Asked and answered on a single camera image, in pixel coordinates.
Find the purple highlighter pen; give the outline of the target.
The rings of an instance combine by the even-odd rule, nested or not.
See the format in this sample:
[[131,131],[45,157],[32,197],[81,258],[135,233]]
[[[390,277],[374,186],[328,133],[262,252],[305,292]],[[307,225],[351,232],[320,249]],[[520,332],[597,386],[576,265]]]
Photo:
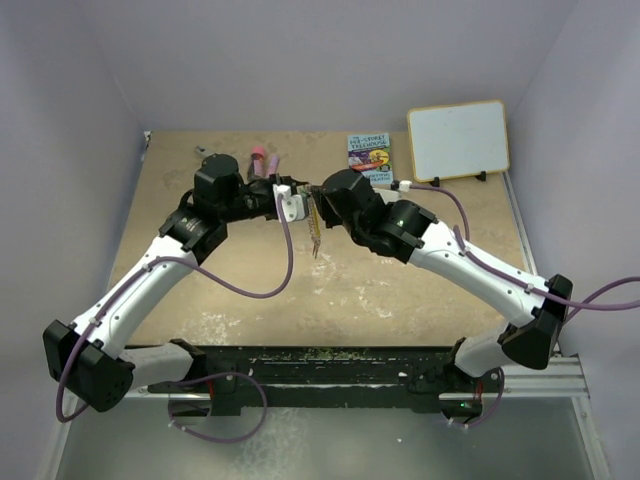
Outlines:
[[266,172],[266,175],[268,177],[275,175],[277,173],[279,162],[280,162],[280,158],[278,155],[273,154],[269,157],[267,172]]

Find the keyring yellow clip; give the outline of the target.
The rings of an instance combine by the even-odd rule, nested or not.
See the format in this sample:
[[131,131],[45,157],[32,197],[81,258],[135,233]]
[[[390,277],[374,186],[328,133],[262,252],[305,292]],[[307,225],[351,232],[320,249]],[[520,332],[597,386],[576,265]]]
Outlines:
[[321,246],[321,229],[319,222],[319,214],[317,210],[317,206],[313,199],[313,196],[310,195],[308,198],[308,226],[310,232],[310,238],[312,241],[312,255],[314,258],[318,257],[320,246]]

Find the treehouse paperback book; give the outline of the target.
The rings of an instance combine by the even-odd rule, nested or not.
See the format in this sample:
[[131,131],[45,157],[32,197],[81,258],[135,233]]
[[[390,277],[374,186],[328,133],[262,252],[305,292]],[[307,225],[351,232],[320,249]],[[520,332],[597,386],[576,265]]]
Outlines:
[[350,169],[366,177],[372,185],[390,185],[394,181],[390,135],[348,135],[347,164]]

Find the pink capped dark bottle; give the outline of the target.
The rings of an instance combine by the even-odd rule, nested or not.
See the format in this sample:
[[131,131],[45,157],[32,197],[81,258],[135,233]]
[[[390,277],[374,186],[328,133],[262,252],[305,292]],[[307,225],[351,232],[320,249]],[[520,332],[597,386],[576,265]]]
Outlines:
[[266,151],[262,146],[253,147],[250,154],[250,163],[247,177],[249,180],[264,176],[264,160]]

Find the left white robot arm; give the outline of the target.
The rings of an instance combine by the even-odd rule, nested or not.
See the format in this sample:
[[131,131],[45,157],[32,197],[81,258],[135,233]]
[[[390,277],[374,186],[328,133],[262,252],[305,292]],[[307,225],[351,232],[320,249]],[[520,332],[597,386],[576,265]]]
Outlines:
[[56,416],[65,392],[98,412],[113,408],[143,386],[173,382],[184,392],[202,387],[206,361],[181,340],[130,349],[127,344],[167,293],[192,272],[220,283],[203,262],[227,238],[232,222],[263,217],[282,227],[310,214],[311,187],[273,173],[243,179],[235,158],[213,154],[202,161],[194,183],[131,270],[99,301],[73,321],[53,321],[43,333],[47,365],[57,381]]

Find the small whiteboard on stand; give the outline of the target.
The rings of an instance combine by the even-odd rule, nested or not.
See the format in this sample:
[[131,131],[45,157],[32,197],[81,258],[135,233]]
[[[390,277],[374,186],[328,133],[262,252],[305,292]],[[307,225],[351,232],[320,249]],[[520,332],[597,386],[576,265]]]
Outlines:
[[506,108],[500,100],[412,109],[407,125],[417,182],[482,177],[510,167]]

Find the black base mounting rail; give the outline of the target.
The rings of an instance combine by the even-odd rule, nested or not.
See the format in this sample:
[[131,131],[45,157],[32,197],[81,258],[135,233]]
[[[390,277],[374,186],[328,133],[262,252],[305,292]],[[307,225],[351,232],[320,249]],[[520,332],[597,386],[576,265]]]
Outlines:
[[499,391],[499,373],[478,379],[454,372],[447,347],[205,346],[187,376],[153,393],[213,399],[213,414],[244,407],[397,408],[477,416],[480,397]]

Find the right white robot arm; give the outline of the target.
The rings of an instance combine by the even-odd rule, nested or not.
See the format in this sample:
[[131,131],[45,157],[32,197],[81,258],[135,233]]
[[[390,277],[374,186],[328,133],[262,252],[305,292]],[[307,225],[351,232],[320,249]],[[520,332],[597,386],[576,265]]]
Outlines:
[[567,316],[572,282],[521,271],[463,239],[418,204],[387,201],[361,173],[328,177],[312,195],[327,227],[342,226],[352,241],[382,257],[435,273],[495,309],[502,326],[463,338],[445,366],[446,383],[467,391],[487,372],[507,365],[544,370]]

